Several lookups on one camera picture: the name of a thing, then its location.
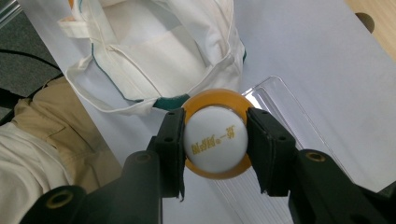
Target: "person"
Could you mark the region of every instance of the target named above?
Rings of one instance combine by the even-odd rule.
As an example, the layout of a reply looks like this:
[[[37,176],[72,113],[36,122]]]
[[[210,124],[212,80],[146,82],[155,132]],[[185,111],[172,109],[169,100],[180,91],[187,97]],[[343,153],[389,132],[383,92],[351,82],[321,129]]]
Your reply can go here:
[[[121,166],[64,77],[19,100],[0,127],[0,223],[19,223],[44,193],[78,185],[87,193]]]

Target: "transparent plastic tray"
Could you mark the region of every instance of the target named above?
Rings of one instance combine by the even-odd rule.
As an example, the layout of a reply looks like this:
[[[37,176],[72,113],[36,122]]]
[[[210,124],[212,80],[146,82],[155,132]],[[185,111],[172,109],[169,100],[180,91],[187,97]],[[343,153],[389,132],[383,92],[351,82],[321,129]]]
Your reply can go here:
[[[295,137],[297,148],[313,148],[333,156],[282,79],[269,77],[243,95],[255,107],[267,110],[282,123]],[[241,223],[292,223],[288,198],[261,195],[256,174],[251,167],[240,176],[216,180],[215,183]]]

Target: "khaki trousers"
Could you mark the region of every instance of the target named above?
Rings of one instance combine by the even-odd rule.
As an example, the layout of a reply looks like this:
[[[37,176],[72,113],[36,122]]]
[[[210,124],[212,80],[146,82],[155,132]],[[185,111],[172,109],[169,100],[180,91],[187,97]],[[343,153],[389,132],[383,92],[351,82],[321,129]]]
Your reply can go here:
[[[55,147],[74,184],[87,192],[120,176],[120,164],[64,77],[33,100],[20,100],[11,122]]]

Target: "screw hole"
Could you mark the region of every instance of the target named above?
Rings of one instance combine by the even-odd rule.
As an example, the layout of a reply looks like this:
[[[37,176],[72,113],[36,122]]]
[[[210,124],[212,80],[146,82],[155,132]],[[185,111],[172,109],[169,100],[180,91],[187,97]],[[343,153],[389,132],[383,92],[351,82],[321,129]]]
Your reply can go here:
[[[64,205],[70,203],[73,199],[73,192],[70,190],[62,190],[54,195],[52,195],[48,200],[46,206],[49,209],[55,209],[63,207]]]
[[[317,152],[308,152],[305,156],[311,161],[326,161],[326,158]]]
[[[134,160],[139,163],[145,163],[151,160],[151,156],[149,154],[140,154],[134,157]]]

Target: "wooden surface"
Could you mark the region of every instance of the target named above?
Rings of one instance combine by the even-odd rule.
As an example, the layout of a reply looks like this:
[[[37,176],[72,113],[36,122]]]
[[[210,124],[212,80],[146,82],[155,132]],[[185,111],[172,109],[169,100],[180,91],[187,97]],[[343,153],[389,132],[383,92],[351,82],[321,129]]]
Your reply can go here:
[[[373,18],[373,36],[396,62],[396,0],[345,1],[355,13],[363,12]]]

